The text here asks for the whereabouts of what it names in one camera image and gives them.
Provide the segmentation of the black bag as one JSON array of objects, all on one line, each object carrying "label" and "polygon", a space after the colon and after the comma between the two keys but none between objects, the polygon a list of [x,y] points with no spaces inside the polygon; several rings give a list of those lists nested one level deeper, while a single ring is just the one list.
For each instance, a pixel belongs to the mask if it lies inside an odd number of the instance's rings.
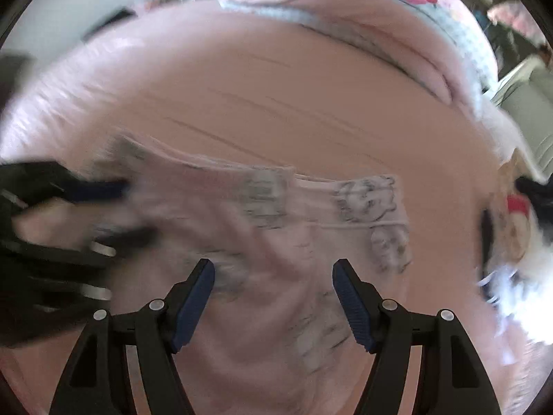
[{"label": "black bag", "polygon": [[101,21],[98,21],[93,25],[82,37],[82,41],[89,41],[90,38],[95,36],[100,31],[106,29],[110,25],[117,24],[119,21],[123,21],[128,18],[133,18],[136,16],[136,12],[128,7],[123,7],[121,9],[112,12],[109,16],[104,18]]}]

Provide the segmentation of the folded cream garment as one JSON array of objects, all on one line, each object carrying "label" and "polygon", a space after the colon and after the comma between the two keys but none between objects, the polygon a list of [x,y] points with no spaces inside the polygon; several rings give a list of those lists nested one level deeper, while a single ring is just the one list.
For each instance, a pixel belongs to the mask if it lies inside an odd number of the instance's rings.
[{"label": "folded cream garment", "polygon": [[520,278],[544,282],[552,275],[552,247],[545,241],[529,197],[516,189],[516,179],[532,177],[523,153],[515,149],[511,158],[499,167],[497,184],[484,211],[490,227],[482,230],[486,275],[508,266]]}]

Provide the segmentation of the grey padded headboard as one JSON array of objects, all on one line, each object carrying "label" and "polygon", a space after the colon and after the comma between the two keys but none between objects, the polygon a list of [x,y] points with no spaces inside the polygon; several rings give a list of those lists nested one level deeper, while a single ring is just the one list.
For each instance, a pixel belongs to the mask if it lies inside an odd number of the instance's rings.
[{"label": "grey padded headboard", "polygon": [[492,101],[518,124],[538,168],[552,173],[552,69],[531,55],[499,81]]}]

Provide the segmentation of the pink bed sheet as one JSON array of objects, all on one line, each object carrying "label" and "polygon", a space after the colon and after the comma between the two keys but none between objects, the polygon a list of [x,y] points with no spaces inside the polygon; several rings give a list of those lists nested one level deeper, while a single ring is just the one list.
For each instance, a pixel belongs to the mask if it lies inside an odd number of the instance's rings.
[{"label": "pink bed sheet", "polygon": [[[1,158],[51,158],[90,176],[120,135],[318,180],[398,178],[411,262],[394,299],[417,312],[452,309],[509,406],[524,336],[496,336],[477,285],[479,217],[500,166],[479,122],[352,46],[203,1],[116,26],[52,66],[8,108]],[[75,247],[120,202],[57,202],[19,227]]]}]

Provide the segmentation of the folded pink checkered duvet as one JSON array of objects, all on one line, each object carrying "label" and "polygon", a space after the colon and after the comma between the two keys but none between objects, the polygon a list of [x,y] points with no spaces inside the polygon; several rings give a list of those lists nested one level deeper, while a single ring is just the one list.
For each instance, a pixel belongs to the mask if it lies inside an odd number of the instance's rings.
[{"label": "folded pink checkered duvet", "polygon": [[470,118],[481,118],[483,94],[498,81],[486,35],[461,0],[216,1],[365,50]]}]

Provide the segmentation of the light pink pillow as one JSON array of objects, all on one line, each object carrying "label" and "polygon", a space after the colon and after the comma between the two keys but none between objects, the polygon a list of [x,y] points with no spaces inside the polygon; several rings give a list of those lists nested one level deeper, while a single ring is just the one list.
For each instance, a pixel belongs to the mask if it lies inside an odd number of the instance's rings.
[{"label": "light pink pillow", "polygon": [[485,96],[481,101],[479,126],[490,137],[492,150],[499,163],[509,161],[517,149],[529,170],[529,176],[539,183],[545,182],[544,172],[538,166],[518,124]]}]

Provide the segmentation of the pink cartoon print pajama pants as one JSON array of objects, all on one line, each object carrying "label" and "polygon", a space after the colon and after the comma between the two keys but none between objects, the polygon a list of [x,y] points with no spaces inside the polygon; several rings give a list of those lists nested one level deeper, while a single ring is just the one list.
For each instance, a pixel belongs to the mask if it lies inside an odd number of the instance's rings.
[{"label": "pink cartoon print pajama pants", "polygon": [[175,364],[199,414],[336,414],[369,365],[332,285],[347,259],[399,299],[411,262],[399,179],[318,180],[120,135],[88,166],[129,180],[104,230],[153,226],[158,239],[116,275],[129,311],[185,279],[200,259],[216,280]]}]

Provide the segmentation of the folded white striped garment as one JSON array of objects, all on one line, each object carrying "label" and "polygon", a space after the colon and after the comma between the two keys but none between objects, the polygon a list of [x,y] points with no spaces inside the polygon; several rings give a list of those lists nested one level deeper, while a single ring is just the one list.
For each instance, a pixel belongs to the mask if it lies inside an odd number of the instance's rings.
[{"label": "folded white striped garment", "polygon": [[537,282],[510,265],[483,271],[477,283],[496,317],[496,336],[519,327],[532,343],[552,345],[552,278]]}]

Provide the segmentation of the folded navy garment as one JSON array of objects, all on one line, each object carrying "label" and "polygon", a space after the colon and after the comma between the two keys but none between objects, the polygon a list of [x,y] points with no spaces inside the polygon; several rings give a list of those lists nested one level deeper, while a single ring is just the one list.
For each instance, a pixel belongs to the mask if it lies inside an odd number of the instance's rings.
[{"label": "folded navy garment", "polygon": [[525,195],[531,202],[545,241],[552,243],[553,175],[550,175],[545,184],[540,184],[526,176],[521,176],[516,179],[515,185],[516,190]]}]

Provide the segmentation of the pink hanging garment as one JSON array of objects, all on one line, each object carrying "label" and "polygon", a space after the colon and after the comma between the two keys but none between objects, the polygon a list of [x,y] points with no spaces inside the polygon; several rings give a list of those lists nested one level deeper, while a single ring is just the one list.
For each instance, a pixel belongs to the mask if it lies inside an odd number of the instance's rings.
[{"label": "pink hanging garment", "polygon": [[537,21],[519,0],[508,0],[493,5],[486,12],[486,16],[494,25],[509,26],[536,47],[548,44]]}]

